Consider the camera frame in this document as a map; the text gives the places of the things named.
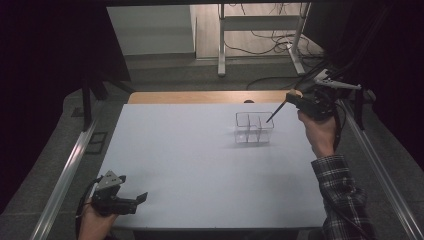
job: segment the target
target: person's arm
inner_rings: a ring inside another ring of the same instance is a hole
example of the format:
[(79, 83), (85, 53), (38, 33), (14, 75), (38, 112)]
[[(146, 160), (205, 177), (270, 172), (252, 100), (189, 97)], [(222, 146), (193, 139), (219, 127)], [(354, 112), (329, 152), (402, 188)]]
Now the person's arm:
[(316, 122), (298, 112), (299, 120), (305, 124), (306, 136), (312, 145), (317, 160), (312, 167), (324, 198), (327, 219), (323, 225), (326, 239), (375, 239), (375, 233), (366, 213), (367, 196), (356, 187), (347, 162), (342, 155), (335, 155), (333, 143), (336, 124), (334, 118)]
[(117, 214), (101, 216), (88, 201), (82, 212), (78, 240), (104, 240), (117, 217)]

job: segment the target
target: metal rail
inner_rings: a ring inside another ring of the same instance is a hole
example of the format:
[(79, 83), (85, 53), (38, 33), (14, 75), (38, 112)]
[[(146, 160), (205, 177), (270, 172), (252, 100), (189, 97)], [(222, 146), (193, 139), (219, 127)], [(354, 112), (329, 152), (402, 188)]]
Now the metal rail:
[(368, 161), (371, 163), (371, 167), (376, 174), (377, 179), (379, 180), (390, 203), (392, 204), (395, 213), (398, 215), (398, 218), (402, 223), (406, 233), (408, 234), (409, 239), (423, 240), (423, 233), (419, 228), (410, 208), (408, 207), (408, 204), (394, 185), (392, 179), (387, 173), (387, 170), (381, 162), (380, 157), (372, 146), (371, 141), (368, 139), (367, 134), (356, 124), (353, 117), (353, 110), (347, 101), (348, 100), (339, 100), (339, 103), (344, 109), (346, 109), (346, 118), (349, 122), (349, 125), (351, 126), (355, 137), (361, 145), (361, 148), (364, 151), (366, 157), (368, 158)]
[(91, 135), (97, 125), (99, 114), (104, 106), (103, 101), (97, 101), (93, 108), (93, 121), (88, 127), (87, 131), (81, 132), (78, 140), (72, 150), (68, 161), (53, 189), (50, 198), (41, 213), (41, 217), (31, 235), (30, 239), (46, 239), (52, 228), (54, 220), (59, 212), (60, 206), (68, 192), (69, 186), (71, 185), (72, 179), (74, 178), (75, 172), (78, 169), (78, 165), (84, 154), (84, 151), (90, 141)]

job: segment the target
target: plaid shirt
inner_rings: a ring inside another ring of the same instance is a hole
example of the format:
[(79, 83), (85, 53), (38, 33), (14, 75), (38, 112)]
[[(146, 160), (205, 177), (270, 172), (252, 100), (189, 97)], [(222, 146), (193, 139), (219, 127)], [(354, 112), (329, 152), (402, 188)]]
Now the plaid shirt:
[[(355, 186), (355, 181), (344, 157), (333, 155), (319, 158), (312, 162), (312, 167), (324, 197), (324, 208), (327, 213), (327, 219), (323, 225), (325, 238), (332, 240), (366, 239), (334, 210), (334, 206), (336, 206), (343, 215), (362, 228), (371, 239), (376, 239), (372, 224), (365, 211), (367, 195), (363, 189)], [(334, 206), (330, 206), (326, 199), (331, 199)]]

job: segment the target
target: metal bar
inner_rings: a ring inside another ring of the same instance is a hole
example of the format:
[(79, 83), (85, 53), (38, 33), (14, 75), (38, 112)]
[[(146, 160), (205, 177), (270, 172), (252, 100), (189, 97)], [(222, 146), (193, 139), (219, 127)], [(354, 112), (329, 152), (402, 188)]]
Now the metal bar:
[(225, 12), (224, 4), (221, 4), (221, 14), (219, 15), (219, 52), (218, 52), (218, 76), (225, 76), (225, 44), (224, 44), (224, 32), (225, 32)]
[(84, 78), (82, 81), (82, 103), (84, 107), (84, 126), (82, 131), (85, 132), (90, 127), (93, 116), (91, 114), (91, 98), (88, 78)]
[(303, 32), (303, 27), (305, 26), (305, 20), (306, 20), (306, 16), (308, 14), (308, 11), (309, 11), (309, 6), (310, 6), (310, 3), (308, 2), (306, 4), (305, 9), (300, 14), (299, 22), (297, 24), (297, 30), (296, 30), (296, 33), (295, 33), (294, 39), (293, 39), (293, 43), (287, 44), (287, 48), (289, 49), (290, 57), (293, 61), (293, 65), (294, 65), (296, 72), (299, 76), (305, 75), (305, 69), (303, 68), (303, 65), (302, 65), (302, 63), (300, 62), (300, 59), (299, 59), (298, 45), (299, 45), (300, 36), (302, 35), (302, 32)]
[(362, 111), (364, 108), (364, 88), (355, 91), (354, 119), (361, 130), (365, 130), (362, 122)]
[(75, 175), (75, 172), (78, 169), (80, 160), (84, 154), (84, 151), (90, 141), (91, 135), (94, 132), (94, 129), (98, 122), (98, 116), (103, 108), (104, 102), (97, 101), (93, 107), (93, 121), (87, 131), (81, 132), (78, 140), (74, 146), (74, 149), (71, 152), (71, 155), (66, 162), (65, 167), (59, 177), (59, 180), (56, 183), (56, 186), (53, 189), (50, 198), (44, 207), (41, 217), (38, 220), (38, 223), (31, 235), (30, 239), (46, 239), (54, 220), (59, 212), (59, 209), (63, 203), (63, 199), (71, 185), (72, 179)]
[(224, 31), (296, 30), (299, 16), (229, 16)]
[(422, 231), (418, 227), (417, 221), (409, 209), (408, 204), (394, 185), (371, 141), (368, 139), (365, 131), (361, 130), (356, 124), (353, 117), (353, 111), (349, 105), (348, 100), (339, 100), (339, 103), (344, 109), (346, 109), (346, 118), (349, 122), (349, 125), (351, 126), (356, 139), (361, 145), (362, 150), (367, 156), (368, 161), (371, 163), (371, 167), (376, 174), (390, 203), (392, 204), (396, 214), (398, 215), (398, 218), (402, 223), (406, 233), (408, 234), (409, 239), (423, 240), (424, 236)]
[(311, 4), (309, 2), (306, 4), (306, 7), (303, 10), (303, 12), (301, 12), (300, 17), (299, 17), (299, 21), (297, 23), (296, 33), (294, 35), (293, 43), (292, 43), (292, 46), (290, 48), (296, 54), (297, 54), (297, 46), (299, 45), (300, 36), (302, 35), (303, 27), (305, 26), (305, 20), (306, 20), (306, 16), (308, 14), (310, 5)]

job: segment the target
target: wooden edge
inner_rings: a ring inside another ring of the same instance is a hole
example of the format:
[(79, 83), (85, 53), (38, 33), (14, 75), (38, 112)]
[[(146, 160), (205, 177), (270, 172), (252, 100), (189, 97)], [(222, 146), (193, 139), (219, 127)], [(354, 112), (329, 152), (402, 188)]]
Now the wooden edge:
[(128, 104), (189, 104), (189, 103), (279, 103), (289, 90), (273, 91), (193, 91), (193, 92), (136, 92)]

